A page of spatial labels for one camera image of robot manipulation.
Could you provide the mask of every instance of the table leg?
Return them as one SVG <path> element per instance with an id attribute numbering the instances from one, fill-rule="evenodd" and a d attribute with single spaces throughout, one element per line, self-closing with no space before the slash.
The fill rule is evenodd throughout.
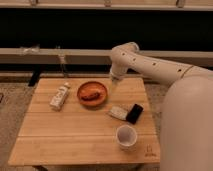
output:
<path id="1" fill-rule="evenodd" d="M 45 167 L 43 166 L 33 166 L 35 169 L 37 169 L 38 171 L 48 171 Z"/>

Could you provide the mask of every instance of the bottle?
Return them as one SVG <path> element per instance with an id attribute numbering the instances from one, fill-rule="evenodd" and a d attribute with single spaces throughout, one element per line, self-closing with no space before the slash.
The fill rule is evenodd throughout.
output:
<path id="1" fill-rule="evenodd" d="M 66 100 L 66 97 L 69 94 L 70 85 L 68 82 L 64 83 L 64 85 L 60 86 L 56 95 L 50 101 L 50 106 L 53 110 L 59 111 Z"/>

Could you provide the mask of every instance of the floor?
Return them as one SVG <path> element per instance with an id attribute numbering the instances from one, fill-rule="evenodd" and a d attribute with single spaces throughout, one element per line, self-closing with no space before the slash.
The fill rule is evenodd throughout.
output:
<path id="1" fill-rule="evenodd" d="M 34 171 L 32 167 L 10 167 L 7 161 L 16 136 L 30 103 L 36 85 L 28 87 L 31 74 L 0 74 L 0 171 Z M 156 124 L 160 133 L 161 106 L 168 87 L 145 80 L 145 88 Z M 151 165 L 85 165 L 85 166 L 48 166 L 53 171 L 158 171 L 158 164 Z"/>

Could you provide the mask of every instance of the white container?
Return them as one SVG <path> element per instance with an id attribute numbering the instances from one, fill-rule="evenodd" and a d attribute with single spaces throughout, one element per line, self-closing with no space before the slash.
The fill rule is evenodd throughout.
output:
<path id="1" fill-rule="evenodd" d="M 137 141 L 136 130 L 129 125 L 122 125 L 117 128 L 116 139 L 121 149 L 130 149 Z"/>
<path id="2" fill-rule="evenodd" d="M 64 101 L 66 97 L 69 94 L 69 83 L 66 82 L 64 83 L 63 86 L 59 87 L 56 95 L 52 98 L 50 102 L 50 106 L 52 107 L 53 110 L 60 110 L 62 105 L 64 104 Z"/>

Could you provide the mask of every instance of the white robot body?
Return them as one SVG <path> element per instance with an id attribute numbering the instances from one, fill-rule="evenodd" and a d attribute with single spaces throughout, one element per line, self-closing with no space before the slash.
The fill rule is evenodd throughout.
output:
<path id="1" fill-rule="evenodd" d="M 186 77 L 167 92 L 160 135 L 162 171 L 213 170 L 212 78 Z"/>
<path id="2" fill-rule="evenodd" d="M 112 79 L 128 68 L 163 84 L 166 94 L 161 121 L 161 171 L 213 170 L 213 72 L 201 67 L 142 56 L 127 43 L 112 49 Z"/>

